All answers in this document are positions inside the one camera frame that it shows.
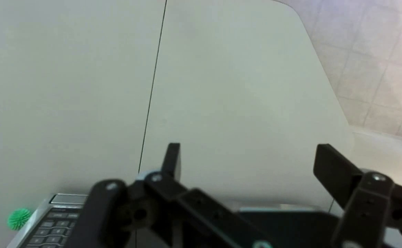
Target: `black machine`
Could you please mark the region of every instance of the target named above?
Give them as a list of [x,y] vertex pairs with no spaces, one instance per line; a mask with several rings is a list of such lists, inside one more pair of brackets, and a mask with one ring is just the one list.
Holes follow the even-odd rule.
[[72,231],[68,248],[124,247],[150,229],[170,247],[379,248],[384,229],[402,233],[402,187],[380,173],[362,173],[331,145],[318,145],[314,176],[344,210],[325,213],[232,213],[207,193],[178,182],[179,144],[161,171],[126,187],[97,184]]

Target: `beige surface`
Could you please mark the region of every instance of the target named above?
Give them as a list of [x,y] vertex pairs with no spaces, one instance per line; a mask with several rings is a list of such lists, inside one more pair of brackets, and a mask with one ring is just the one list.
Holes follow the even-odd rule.
[[14,209],[135,178],[163,10],[0,0],[0,247]]
[[353,137],[299,17],[269,0],[171,0],[142,170],[182,144],[182,181],[234,204],[328,210],[317,144]]
[[380,171],[402,185],[402,140],[354,129],[355,149],[353,163],[361,169]]

